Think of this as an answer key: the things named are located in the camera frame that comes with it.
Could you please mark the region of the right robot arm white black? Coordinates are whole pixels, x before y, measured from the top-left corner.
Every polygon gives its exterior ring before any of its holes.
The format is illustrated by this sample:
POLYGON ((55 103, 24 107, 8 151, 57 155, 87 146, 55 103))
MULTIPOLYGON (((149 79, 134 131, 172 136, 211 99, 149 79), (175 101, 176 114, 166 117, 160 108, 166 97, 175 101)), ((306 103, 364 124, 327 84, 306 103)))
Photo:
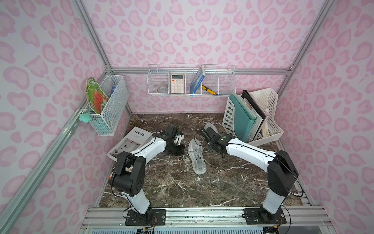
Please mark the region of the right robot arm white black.
POLYGON ((200 135, 216 153, 238 157, 267 173, 269 190, 259 212, 263 215, 276 214, 299 177, 289 154, 283 150, 266 151, 232 135, 221 136, 211 127, 202 129, 200 135))

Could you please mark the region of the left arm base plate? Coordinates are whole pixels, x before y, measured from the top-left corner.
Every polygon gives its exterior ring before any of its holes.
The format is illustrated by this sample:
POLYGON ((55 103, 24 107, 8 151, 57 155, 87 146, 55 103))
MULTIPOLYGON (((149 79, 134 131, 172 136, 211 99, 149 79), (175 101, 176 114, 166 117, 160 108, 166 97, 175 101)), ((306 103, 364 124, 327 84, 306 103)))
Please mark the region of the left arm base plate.
POLYGON ((129 210, 125 217, 126 226, 164 226, 166 223, 167 211, 165 209, 148 209, 145 214, 129 210))

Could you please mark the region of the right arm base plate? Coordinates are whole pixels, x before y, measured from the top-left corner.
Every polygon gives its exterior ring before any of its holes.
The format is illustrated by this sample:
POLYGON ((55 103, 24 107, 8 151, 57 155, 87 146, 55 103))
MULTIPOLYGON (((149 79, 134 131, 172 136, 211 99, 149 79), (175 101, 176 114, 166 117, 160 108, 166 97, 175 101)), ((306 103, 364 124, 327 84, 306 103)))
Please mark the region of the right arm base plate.
POLYGON ((286 224, 286 218, 281 208, 275 214, 271 214, 264 208, 246 208, 242 218, 247 225, 282 225, 286 224))

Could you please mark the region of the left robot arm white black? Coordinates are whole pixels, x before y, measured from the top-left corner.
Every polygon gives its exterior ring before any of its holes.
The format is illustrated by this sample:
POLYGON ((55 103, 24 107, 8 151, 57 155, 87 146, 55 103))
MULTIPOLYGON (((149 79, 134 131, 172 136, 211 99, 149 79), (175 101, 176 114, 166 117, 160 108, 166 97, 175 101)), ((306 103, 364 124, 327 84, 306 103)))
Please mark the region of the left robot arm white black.
POLYGON ((125 197, 131 209, 141 215, 150 213, 151 203, 143 191, 146 165, 162 152, 172 156, 182 156, 185 152, 184 134, 175 126, 168 126, 165 131, 146 137, 137 149, 122 151, 117 156, 111 178, 111 189, 116 189, 116 197, 125 197))

